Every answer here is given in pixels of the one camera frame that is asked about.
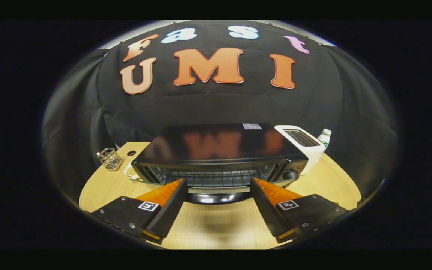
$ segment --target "oven glass window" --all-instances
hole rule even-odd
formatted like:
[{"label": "oven glass window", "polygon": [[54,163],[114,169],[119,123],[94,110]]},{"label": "oven glass window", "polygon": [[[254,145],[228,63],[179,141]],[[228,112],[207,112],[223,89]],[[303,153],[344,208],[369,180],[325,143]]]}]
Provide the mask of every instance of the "oven glass window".
[{"label": "oven glass window", "polygon": [[249,186],[252,177],[268,181],[275,167],[274,164],[271,164],[258,168],[225,170],[188,171],[187,169],[161,167],[148,167],[148,169],[163,185],[184,178],[191,188],[229,188]]}]

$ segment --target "letter u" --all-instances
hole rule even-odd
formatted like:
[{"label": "letter u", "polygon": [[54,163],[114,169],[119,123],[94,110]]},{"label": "letter u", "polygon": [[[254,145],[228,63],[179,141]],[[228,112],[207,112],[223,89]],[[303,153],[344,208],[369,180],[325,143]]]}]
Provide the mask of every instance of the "letter u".
[{"label": "letter u", "polygon": [[136,65],[130,65],[121,69],[121,82],[127,94],[141,94],[151,86],[153,82],[153,63],[155,61],[156,58],[151,57],[139,63],[139,66],[142,67],[142,82],[140,84],[134,84],[132,82],[132,71]]}]

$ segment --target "letter s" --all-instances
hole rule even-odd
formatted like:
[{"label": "letter s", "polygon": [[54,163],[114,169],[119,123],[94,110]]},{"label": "letter s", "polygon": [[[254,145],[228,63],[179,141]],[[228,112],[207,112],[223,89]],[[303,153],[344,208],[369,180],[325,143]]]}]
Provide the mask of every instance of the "letter s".
[{"label": "letter s", "polygon": [[245,39],[257,39],[259,35],[257,34],[258,30],[252,28],[250,26],[241,26],[241,25],[232,25],[228,27],[230,36],[233,38],[245,38]]}]

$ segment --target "white bottle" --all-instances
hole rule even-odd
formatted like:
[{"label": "white bottle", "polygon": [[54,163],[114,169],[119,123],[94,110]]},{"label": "white bottle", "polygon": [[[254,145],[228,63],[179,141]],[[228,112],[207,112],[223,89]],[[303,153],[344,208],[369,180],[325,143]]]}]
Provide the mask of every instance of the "white bottle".
[{"label": "white bottle", "polygon": [[324,130],[322,130],[321,135],[319,135],[319,137],[318,137],[318,140],[320,142],[322,142],[322,144],[324,144],[324,146],[325,146],[324,151],[326,151],[326,149],[328,149],[330,138],[331,138],[331,130],[326,129],[326,128]]}]

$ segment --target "white toaster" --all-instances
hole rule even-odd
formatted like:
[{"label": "white toaster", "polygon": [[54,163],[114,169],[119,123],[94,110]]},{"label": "white toaster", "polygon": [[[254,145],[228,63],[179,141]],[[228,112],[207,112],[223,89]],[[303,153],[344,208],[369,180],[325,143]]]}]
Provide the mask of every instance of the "white toaster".
[{"label": "white toaster", "polygon": [[322,157],[325,146],[313,135],[298,126],[277,125],[274,128],[307,156],[307,165],[300,175],[307,174]]}]

